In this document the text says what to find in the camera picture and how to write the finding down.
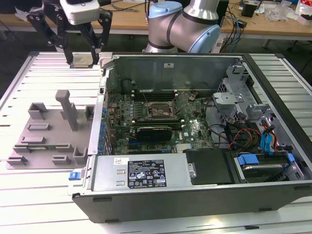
side panel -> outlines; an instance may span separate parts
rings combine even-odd
[[[277,210],[311,193],[311,184],[112,196],[73,195],[94,223]]]

black plastic cover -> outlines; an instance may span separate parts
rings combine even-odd
[[[184,151],[188,163],[192,163],[196,177],[193,185],[234,183],[228,161],[219,148],[188,149]]]

sticker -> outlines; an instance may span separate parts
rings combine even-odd
[[[130,189],[167,187],[164,160],[127,162]]]
[[[128,161],[129,161],[128,157],[115,157],[114,165],[126,165],[128,164]]]
[[[164,63],[164,68],[173,68],[174,63]]]

blue cable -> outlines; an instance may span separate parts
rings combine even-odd
[[[237,21],[236,18],[230,17],[230,16],[226,16],[226,17],[235,20],[236,27],[237,27],[237,30],[236,30],[236,36],[237,36],[237,37],[236,37],[236,39],[234,39],[235,44],[234,44],[233,48],[232,48],[231,51],[230,51],[230,53],[232,53],[233,50],[235,49],[237,43],[238,43],[238,40],[239,40],[239,32],[238,32],[238,30],[239,30],[239,25],[238,25],[238,21]]]
[[[230,53],[232,53],[232,52],[233,52],[233,50],[235,49],[235,47],[236,47],[236,45],[237,45],[237,43],[238,43],[238,39],[239,39],[239,33],[238,33],[239,26],[238,26],[238,22],[237,22],[237,19],[236,19],[236,18],[233,18],[233,19],[235,20],[235,22],[236,22],[236,26],[237,26],[237,31],[236,31],[237,38],[236,38],[236,42],[235,42],[234,46],[232,47],[232,49],[231,49]]]

wooden table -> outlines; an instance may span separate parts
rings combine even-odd
[[[312,40],[312,27],[304,26],[293,19],[288,19],[287,22],[277,21],[269,22],[266,20],[264,14],[254,14],[252,18],[240,16],[241,11],[236,10],[233,4],[238,0],[230,0],[230,9],[232,13],[240,20],[246,21],[247,26],[242,35],[243,38],[253,39],[287,39],[287,40]],[[118,2],[118,7],[129,7],[135,3]],[[105,9],[113,10],[111,6],[104,6]],[[135,7],[139,12],[126,12],[117,11],[114,12],[113,23],[111,33],[113,34],[148,34],[148,26],[145,22],[144,5]],[[0,15],[0,20],[5,23],[13,31],[34,31],[34,28],[28,22],[23,22],[14,15]],[[52,28],[56,28],[55,25],[48,21]],[[100,33],[101,28],[98,22],[92,23],[95,32]],[[3,25],[0,24],[0,30],[6,30]],[[232,31],[232,24],[229,19],[225,19],[221,28],[220,37],[215,44],[213,52],[217,53],[217,45],[226,38]]]

